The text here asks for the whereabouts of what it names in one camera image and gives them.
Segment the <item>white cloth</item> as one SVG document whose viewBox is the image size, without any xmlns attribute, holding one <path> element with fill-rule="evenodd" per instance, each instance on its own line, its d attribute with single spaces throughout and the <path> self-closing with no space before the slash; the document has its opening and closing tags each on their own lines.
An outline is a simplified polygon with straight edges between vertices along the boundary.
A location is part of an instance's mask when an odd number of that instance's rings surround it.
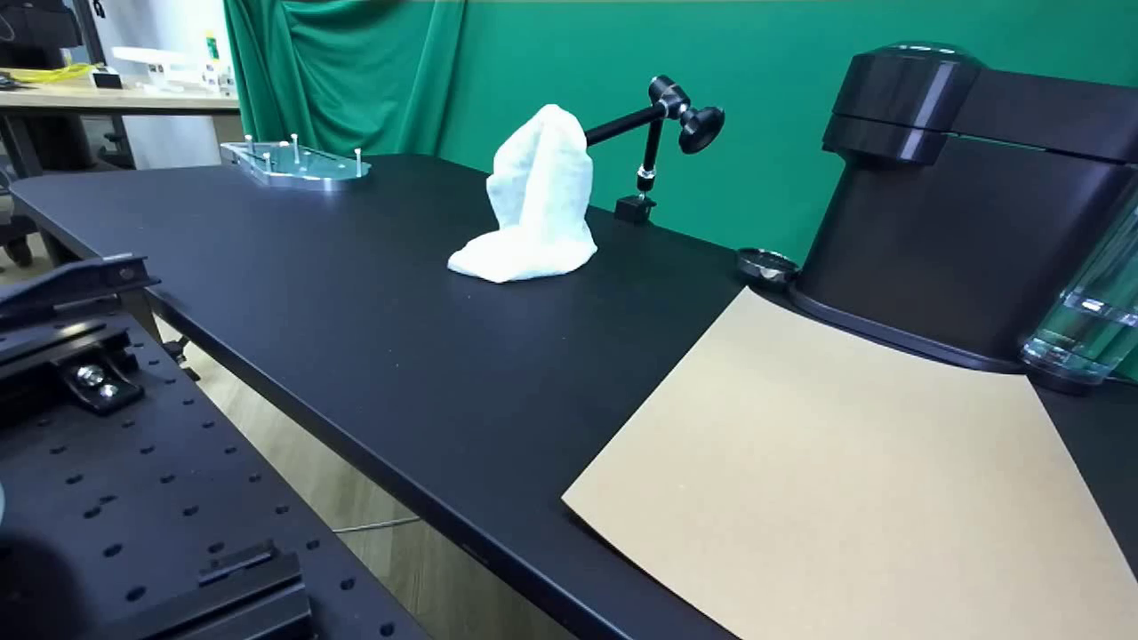
<svg viewBox="0 0 1138 640">
<path fill-rule="evenodd" d="M 580 121 L 559 103 L 494 148 L 485 187 L 498 227 L 448 256 L 454 275 L 491 285 L 563 276 L 597 254 L 588 225 L 593 160 Z"/>
</svg>

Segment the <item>small black round cap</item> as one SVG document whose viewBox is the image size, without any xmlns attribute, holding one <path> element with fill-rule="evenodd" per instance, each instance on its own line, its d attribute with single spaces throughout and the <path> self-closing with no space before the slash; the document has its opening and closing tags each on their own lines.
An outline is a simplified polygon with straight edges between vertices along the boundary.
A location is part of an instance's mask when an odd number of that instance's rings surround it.
<svg viewBox="0 0 1138 640">
<path fill-rule="evenodd" d="M 742 248 L 738 275 L 753 285 L 784 288 L 792 280 L 798 263 L 775 248 Z"/>
</svg>

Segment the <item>green backdrop curtain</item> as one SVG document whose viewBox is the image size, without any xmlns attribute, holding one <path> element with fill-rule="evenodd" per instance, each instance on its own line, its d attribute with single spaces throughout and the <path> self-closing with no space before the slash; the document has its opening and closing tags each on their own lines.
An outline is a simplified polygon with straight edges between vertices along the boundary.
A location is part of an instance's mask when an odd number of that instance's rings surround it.
<svg viewBox="0 0 1138 640">
<path fill-rule="evenodd" d="M 660 153 L 654 222 L 791 256 L 837 185 L 821 128 L 855 52 L 929 43 L 1138 81 L 1138 0 L 223 0 L 223 24 L 242 126 L 339 153 L 485 167 L 538 108 L 600 126 L 669 74 L 725 132 Z"/>
</svg>

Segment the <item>tan cardboard sheet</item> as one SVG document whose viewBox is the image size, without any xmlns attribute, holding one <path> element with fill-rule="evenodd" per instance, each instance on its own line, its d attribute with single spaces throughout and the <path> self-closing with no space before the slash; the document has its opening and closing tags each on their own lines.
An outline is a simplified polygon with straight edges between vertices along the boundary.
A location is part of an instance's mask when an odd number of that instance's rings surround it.
<svg viewBox="0 0 1138 640">
<path fill-rule="evenodd" d="M 753 293 L 564 505 L 738 640 L 1138 640 L 1138 584 L 1024 376 Z"/>
</svg>

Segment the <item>black coffee machine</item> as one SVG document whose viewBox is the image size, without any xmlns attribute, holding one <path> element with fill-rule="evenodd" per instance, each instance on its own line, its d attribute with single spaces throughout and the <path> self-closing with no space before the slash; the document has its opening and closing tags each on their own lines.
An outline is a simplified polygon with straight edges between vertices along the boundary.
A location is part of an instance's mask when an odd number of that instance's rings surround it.
<svg viewBox="0 0 1138 640">
<path fill-rule="evenodd" d="M 929 359 L 1015 371 L 1134 187 L 1138 94 L 881 45 L 851 62 L 821 145 L 844 174 L 792 302 Z"/>
</svg>

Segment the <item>black perforated breadboard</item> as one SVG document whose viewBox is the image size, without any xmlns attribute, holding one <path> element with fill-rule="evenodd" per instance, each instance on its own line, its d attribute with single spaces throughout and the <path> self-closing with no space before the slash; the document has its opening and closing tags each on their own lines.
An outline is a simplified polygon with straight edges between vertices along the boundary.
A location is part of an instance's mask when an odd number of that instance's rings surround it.
<svg viewBox="0 0 1138 640">
<path fill-rule="evenodd" d="M 0 640 L 427 640 L 132 318 L 0 356 Z"/>
</svg>

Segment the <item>wooden background desk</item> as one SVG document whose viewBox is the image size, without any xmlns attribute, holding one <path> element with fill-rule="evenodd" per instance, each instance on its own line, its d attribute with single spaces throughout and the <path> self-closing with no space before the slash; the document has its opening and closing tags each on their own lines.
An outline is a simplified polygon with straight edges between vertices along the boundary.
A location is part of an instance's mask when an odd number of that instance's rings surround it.
<svg viewBox="0 0 1138 640">
<path fill-rule="evenodd" d="M 2 109 L 75 109 L 75 115 L 237 115 L 237 101 L 209 94 L 154 94 L 148 87 L 24 87 L 0 94 Z"/>
</svg>

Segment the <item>black clamp bracket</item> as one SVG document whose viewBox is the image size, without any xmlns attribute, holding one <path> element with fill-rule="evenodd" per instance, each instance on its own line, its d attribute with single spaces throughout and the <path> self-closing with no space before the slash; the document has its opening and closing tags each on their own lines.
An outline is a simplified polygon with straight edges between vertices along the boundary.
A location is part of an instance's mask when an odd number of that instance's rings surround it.
<svg viewBox="0 0 1138 640">
<path fill-rule="evenodd" d="M 147 396 L 127 302 L 154 285 L 139 254 L 75 259 L 0 293 L 0 420 L 49 405 L 111 415 Z"/>
</svg>

